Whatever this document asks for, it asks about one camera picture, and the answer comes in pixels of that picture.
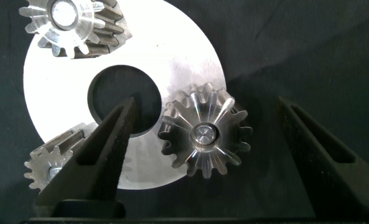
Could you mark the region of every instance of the metal disc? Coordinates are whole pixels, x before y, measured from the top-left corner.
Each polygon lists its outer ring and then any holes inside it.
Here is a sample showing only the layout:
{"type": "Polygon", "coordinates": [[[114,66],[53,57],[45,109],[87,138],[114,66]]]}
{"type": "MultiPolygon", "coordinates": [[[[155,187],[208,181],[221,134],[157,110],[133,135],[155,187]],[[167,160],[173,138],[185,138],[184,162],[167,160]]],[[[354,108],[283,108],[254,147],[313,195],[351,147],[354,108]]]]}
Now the metal disc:
{"type": "MultiPolygon", "coordinates": [[[[199,27],[183,12],[162,0],[118,1],[133,35],[120,49],[98,58],[57,58],[37,46],[36,35],[24,65],[24,91],[34,126],[47,142],[79,123],[92,123],[88,90],[102,70],[129,65],[154,81],[162,112],[175,93],[191,84],[213,83],[225,88],[217,54],[199,27]]],[[[174,156],[163,156],[157,137],[161,119],[148,131],[132,136],[119,180],[119,189],[151,189],[186,175],[172,168],[174,156]]]]}

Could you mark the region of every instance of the black surface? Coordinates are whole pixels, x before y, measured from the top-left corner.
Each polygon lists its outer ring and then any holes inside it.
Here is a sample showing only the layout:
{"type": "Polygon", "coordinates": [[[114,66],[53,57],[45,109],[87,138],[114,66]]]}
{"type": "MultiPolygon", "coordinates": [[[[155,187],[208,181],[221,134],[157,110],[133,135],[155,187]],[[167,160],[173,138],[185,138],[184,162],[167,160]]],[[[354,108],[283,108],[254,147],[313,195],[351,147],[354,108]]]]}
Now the black surface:
{"type": "MultiPolygon", "coordinates": [[[[127,217],[313,217],[276,100],[282,95],[302,105],[369,162],[369,1],[169,2],[215,47],[228,92],[250,114],[252,150],[228,176],[197,174],[158,189],[119,190],[127,217]]],[[[0,0],[0,223],[33,217],[37,196],[23,177],[24,161],[42,144],[23,95],[32,36],[24,30],[30,20],[17,10],[25,5],[0,0]]]]}
{"type": "Polygon", "coordinates": [[[316,218],[369,220],[369,164],[295,102],[280,97],[277,114],[316,218]]]}

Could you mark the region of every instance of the circular hole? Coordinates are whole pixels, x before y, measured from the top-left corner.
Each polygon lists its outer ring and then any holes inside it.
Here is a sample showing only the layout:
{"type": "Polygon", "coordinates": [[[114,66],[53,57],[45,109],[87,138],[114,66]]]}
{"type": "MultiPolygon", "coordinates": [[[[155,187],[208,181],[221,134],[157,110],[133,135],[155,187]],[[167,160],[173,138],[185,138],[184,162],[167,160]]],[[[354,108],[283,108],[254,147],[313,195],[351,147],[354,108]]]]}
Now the circular hole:
{"type": "Polygon", "coordinates": [[[88,92],[91,115],[100,124],[117,104],[131,96],[136,100],[139,113],[134,133],[147,131],[161,115],[161,95],[153,80],[134,67],[116,65],[94,78],[88,92]]]}
{"type": "Polygon", "coordinates": [[[54,23],[63,30],[73,29],[78,19],[78,11],[71,0],[57,0],[51,7],[54,23]]]}

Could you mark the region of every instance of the black fabric background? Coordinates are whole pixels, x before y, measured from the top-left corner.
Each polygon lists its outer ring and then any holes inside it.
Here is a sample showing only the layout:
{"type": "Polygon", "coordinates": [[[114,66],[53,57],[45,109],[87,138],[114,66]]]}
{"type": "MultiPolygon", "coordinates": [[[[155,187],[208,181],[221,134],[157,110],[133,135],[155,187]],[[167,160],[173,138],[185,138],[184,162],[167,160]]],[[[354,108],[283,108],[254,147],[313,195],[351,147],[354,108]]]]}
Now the black fabric background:
{"type": "MultiPolygon", "coordinates": [[[[241,154],[243,164],[229,166],[226,176],[214,172],[203,180],[197,173],[158,189],[118,190],[127,217],[313,217],[276,118],[276,100],[294,100],[369,162],[369,1],[168,2],[215,47],[229,93],[250,114],[252,151],[241,154]]],[[[37,192],[28,188],[23,163],[43,143],[22,86],[32,39],[24,30],[30,20],[18,14],[22,6],[25,1],[0,0],[0,223],[34,215],[37,192]]]]}

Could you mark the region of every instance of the helical gear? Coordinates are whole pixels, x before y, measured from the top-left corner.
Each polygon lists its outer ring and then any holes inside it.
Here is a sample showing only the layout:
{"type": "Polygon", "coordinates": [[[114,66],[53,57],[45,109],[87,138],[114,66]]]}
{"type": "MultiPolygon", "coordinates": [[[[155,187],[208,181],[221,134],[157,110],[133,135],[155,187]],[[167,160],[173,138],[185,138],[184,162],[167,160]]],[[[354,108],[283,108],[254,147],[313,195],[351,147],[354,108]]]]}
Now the helical gear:
{"type": "Polygon", "coordinates": [[[32,159],[24,163],[32,170],[24,174],[25,178],[34,180],[29,187],[45,189],[96,127],[96,123],[79,124],[32,151],[32,159]]]}
{"type": "Polygon", "coordinates": [[[89,58],[108,54],[131,37],[116,0],[27,0],[26,31],[40,34],[38,46],[56,57],[89,58]]]}
{"type": "Polygon", "coordinates": [[[241,127],[248,115],[239,110],[225,89],[215,90],[211,84],[191,86],[189,93],[178,92],[175,101],[167,104],[159,137],[167,140],[162,153],[176,155],[173,168],[187,164],[187,175],[197,169],[210,178],[212,169],[227,174],[226,163],[240,165],[238,151],[249,151],[243,142],[251,127],[241,127]]]}

